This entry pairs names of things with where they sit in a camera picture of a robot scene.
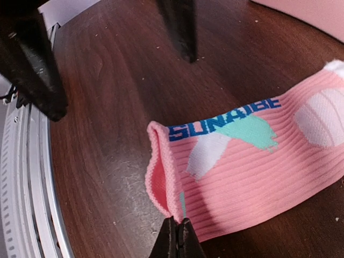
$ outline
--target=black clamp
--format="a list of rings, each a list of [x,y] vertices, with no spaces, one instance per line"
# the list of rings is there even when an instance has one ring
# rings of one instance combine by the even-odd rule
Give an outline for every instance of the black clamp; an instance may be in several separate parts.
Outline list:
[[[149,258],[206,258],[190,219],[163,221]]]

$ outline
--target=wooden table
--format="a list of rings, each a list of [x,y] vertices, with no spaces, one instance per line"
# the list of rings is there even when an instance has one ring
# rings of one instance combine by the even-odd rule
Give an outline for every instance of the wooden table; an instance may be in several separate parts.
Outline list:
[[[77,258],[147,257],[163,216],[144,186],[147,124],[184,124],[284,93],[344,45],[243,0],[198,0],[199,61],[180,60],[154,1],[103,0],[59,31],[69,113],[51,125],[58,197]],[[202,244],[208,258],[344,257],[337,182],[266,223]]]

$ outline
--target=sock opening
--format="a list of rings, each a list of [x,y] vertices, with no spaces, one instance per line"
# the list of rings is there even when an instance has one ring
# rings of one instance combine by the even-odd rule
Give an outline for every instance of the sock opening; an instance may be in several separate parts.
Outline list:
[[[166,217],[174,216],[180,222],[183,219],[182,208],[178,205],[181,183],[169,146],[168,129],[153,121],[147,132],[152,144],[152,158],[146,174],[147,193]]]

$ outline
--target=white wall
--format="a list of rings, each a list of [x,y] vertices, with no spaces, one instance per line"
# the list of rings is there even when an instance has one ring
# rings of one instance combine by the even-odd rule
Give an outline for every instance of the white wall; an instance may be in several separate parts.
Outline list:
[[[39,8],[47,29],[56,23],[61,26],[99,0],[50,0]]]

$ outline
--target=ribbed knit fabric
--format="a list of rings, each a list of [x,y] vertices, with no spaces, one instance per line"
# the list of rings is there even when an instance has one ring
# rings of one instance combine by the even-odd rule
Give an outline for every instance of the ribbed knit fabric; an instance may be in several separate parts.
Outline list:
[[[186,125],[148,126],[146,187],[200,241],[262,223],[344,175],[344,63],[285,94]]]

